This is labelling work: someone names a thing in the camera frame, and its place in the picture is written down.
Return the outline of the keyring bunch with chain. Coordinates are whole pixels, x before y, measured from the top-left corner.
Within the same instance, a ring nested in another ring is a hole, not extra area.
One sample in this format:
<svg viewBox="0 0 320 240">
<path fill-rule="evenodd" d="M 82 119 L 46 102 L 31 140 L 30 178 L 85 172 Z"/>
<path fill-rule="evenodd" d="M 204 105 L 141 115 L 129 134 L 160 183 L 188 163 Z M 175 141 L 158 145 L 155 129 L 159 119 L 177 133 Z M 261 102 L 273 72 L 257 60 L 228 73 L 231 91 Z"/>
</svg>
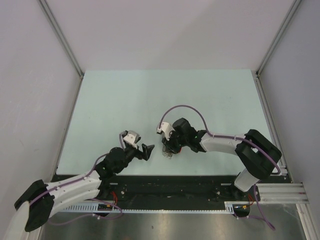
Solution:
<svg viewBox="0 0 320 240">
<path fill-rule="evenodd" d="M 175 153 L 170 151 L 170 149 L 168 149 L 166 146 L 163 146 L 162 147 L 162 155 L 168 159 L 171 159 L 175 155 Z"/>
</svg>

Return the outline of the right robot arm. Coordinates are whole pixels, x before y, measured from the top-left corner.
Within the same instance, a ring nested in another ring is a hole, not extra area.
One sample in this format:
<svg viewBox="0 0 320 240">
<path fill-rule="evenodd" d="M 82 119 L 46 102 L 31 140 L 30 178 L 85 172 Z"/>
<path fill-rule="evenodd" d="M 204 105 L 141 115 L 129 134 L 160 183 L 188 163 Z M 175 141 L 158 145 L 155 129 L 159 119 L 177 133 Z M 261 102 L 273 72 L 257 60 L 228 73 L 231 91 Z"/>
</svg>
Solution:
<svg viewBox="0 0 320 240">
<path fill-rule="evenodd" d="M 230 188 L 231 196 L 242 201 L 248 196 L 250 188 L 267 179 L 277 170 L 281 151 L 258 130 L 250 129 L 243 135 L 211 133 L 196 130 L 188 120 L 180 118 L 173 124 L 161 122 L 156 132 L 161 135 L 164 152 L 176 155 L 188 147 L 195 153 L 219 152 L 238 156 L 244 170 L 238 174 Z"/>
</svg>

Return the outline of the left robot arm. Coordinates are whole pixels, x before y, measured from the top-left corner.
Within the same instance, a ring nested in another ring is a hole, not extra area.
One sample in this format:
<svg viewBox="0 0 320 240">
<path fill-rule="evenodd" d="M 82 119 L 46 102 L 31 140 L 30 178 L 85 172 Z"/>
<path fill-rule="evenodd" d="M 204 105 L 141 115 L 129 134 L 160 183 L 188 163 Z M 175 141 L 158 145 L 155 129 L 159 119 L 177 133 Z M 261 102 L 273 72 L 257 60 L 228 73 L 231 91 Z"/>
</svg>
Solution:
<svg viewBox="0 0 320 240">
<path fill-rule="evenodd" d="M 16 210 L 25 202 L 29 203 L 28 218 L 22 229 L 32 232 L 57 212 L 84 200 L 107 199 L 111 188 L 105 182 L 120 173 L 134 158 L 147 161 L 155 146 L 142 144 L 141 147 L 142 150 L 129 144 L 125 148 L 114 147 L 98 157 L 90 171 L 65 180 L 34 181 L 14 203 Z"/>
</svg>

